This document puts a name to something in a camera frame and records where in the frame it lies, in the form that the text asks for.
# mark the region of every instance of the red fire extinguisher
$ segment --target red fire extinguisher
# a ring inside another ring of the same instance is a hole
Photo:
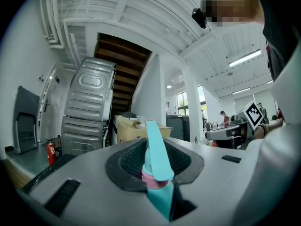
[[[55,162],[55,144],[49,142],[47,145],[47,157],[49,165],[52,165]]]

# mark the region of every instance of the staircase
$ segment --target staircase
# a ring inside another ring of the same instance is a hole
[[[151,52],[139,45],[99,34],[94,57],[116,63],[112,113],[130,111],[133,93]]]

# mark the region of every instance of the cardboard box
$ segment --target cardboard box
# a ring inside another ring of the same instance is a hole
[[[136,126],[137,121],[131,121],[122,116],[118,116],[117,142],[125,142],[137,139],[137,137],[146,138],[146,129],[139,129]],[[170,137],[170,127],[158,125],[162,137]]]

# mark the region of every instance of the stacked washing machine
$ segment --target stacked washing machine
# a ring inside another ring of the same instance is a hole
[[[68,93],[62,122],[62,153],[80,155],[103,147],[110,116],[115,64],[86,57]]]

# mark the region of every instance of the ceiling light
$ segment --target ceiling light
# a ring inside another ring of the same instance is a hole
[[[258,56],[259,54],[261,54],[261,49],[255,50],[252,53],[249,53],[249,54],[247,54],[247,55],[245,55],[245,56],[243,56],[243,57],[241,57],[241,58],[239,58],[237,60],[234,60],[233,62],[231,62],[229,64],[229,67],[231,68],[233,66],[236,66],[237,64],[240,64],[240,63],[242,63],[242,62],[244,62],[246,60],[249,60],[249,59],[251,59],[251,58],[253,58],[255,56]]]
[[[239,92],[243,92],[243,91],[246,91],[246,90],[248,90],[248,89],[250,89],[250,88],[242,89],[242,90],[239,90],[239,91],[233,92],[232,94],[237,94],[237,93],[239,93]]]

